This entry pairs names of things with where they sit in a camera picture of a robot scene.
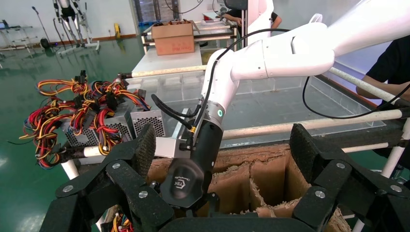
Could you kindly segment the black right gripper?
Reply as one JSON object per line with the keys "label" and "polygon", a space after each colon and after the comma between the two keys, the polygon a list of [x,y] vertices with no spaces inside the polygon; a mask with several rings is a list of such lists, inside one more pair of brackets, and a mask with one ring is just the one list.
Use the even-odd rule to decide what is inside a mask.
{"label": "black right gripper", "polygon": [[204,121],[200,127],[195,150],[189,159],[174,159],[165,181],[160,186],[162,199],[179,208],[198,208],[200,213],[216,213],[220,198],[208,193],[213,166],[218,156],[223,130],[217,124]]}

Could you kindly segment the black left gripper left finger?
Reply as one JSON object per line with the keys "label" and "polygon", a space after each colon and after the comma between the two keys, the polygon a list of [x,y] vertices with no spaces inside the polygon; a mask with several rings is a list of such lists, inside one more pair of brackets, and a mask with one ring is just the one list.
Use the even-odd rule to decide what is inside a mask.
{"label": "black left gripper left finger", "polygon": [[150,124],[136,139],[114,146],[102,163],[56,190],[40,230],[88,232],[107,209],[118,205],[135,231],[159,231],[174,211],[146,182],[155,148]]}

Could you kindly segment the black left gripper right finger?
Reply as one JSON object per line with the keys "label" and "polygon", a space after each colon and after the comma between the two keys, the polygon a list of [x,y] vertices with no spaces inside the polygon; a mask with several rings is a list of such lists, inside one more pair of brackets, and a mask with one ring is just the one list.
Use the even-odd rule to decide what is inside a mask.
{"label": "black left gripper right finger", "polygon": [[374,232],[410,229],[410,191],[354,162],[341,148],[314,139],[301,124],[290,136],[292,158],[310,188],[292,217],[322,232],[339,205],[349,208]]}

